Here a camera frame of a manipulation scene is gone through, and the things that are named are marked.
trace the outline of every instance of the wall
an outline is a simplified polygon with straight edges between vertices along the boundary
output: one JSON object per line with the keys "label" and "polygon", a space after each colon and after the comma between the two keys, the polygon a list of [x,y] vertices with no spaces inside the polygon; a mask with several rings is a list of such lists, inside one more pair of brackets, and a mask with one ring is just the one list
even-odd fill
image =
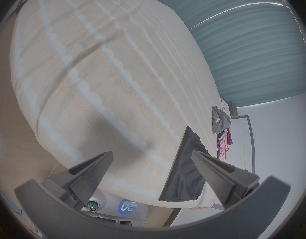
{"label": "wall", "polygon": [[259,237],[267,238],[289,215],[306,188],[306,93],[237,110],[238,115],[250,118],[260,182],[274,175],[291,185],[280,212]]}

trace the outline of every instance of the beige fabric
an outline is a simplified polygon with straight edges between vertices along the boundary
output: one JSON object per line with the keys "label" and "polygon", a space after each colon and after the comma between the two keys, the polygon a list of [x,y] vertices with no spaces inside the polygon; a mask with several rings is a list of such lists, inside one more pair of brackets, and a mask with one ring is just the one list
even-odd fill
{"label": "beige fabric", "polygon": [[189,125],[216,156],[207,62],[173,10],[155,0],[29,0],[14,28],[12,84],[39,143],[69,168],[112,150],[99,188],[144,204],[158,197]]}

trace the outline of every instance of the curtain fold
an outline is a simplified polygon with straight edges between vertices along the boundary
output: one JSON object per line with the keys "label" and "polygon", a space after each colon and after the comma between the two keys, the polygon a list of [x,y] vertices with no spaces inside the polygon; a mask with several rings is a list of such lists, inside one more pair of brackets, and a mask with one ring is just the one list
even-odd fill
{"label": "curtain fold", "polygon": [[[190,29],[247,3],[282,0],[158,0]],[[253,4],[191,30],[227,103],[247,106],[306,91],[306,45],[286,6]]]}

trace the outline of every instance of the green curtain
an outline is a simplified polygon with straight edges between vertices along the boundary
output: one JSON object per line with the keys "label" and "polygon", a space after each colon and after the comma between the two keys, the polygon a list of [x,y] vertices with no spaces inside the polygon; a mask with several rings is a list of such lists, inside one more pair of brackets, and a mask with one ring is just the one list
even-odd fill
{"label": "green curtain", "polygon": [[[236,6],[283,0],[158,0],[188,29]],[[247,106],[306,91],[306,46],[286,6],[255,4],[219,14],[191,29],[220,95]]]}

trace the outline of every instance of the floor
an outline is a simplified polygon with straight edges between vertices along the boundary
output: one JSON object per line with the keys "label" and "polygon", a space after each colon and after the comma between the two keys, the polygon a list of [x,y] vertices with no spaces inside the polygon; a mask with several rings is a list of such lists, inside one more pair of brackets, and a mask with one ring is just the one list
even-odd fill
{"label": "floor", "polygon": [[[42,148],[22,115],[11,84],[9,50],[16,15],[0,27],[0,188],[22,215],[15,216],[33,233],[38,233],[22,211],[14,189],[35,179],[65,170],[48,151]],[[144,227],[162,227],[173,209],[149,206]]]}

